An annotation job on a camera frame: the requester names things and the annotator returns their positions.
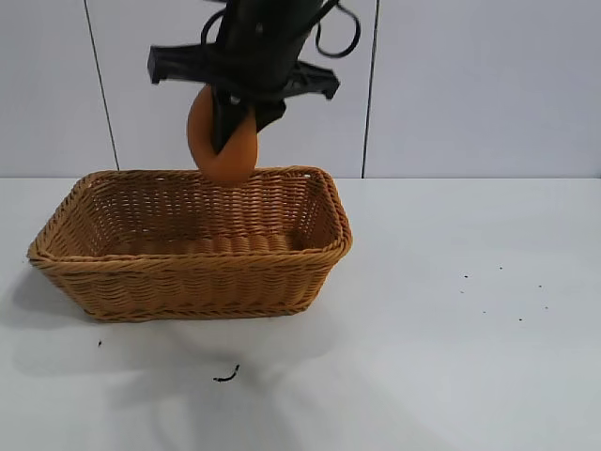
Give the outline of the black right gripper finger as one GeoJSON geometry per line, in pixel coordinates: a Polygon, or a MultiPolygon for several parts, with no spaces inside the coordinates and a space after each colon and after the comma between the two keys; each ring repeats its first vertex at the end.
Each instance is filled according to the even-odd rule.
{"type": "Polygon", "coordinates": [[[285,100],[254,99],[254,117],[256,129],[262,131],[271,123],[281,119],[285,114],[285,100]]]}
{"type": "Polygon", "coordinates": [[[216,152],[221,152],[253,105],[217,86],[211,88],[211,99],[213,114],[211,143],[216,152]]]}

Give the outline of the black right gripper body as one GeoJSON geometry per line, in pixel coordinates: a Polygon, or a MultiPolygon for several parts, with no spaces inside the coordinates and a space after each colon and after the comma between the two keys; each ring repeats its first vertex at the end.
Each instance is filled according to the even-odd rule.
{"type": "Polygon", "coordinates": [[[247,101],[303,94],[330,100],[340,82],[332,70],[299,60],[312,29],[334,1],[227,1],[204,24],[200,40],[150,47],[152,84],[205,83],[247,101]]]}

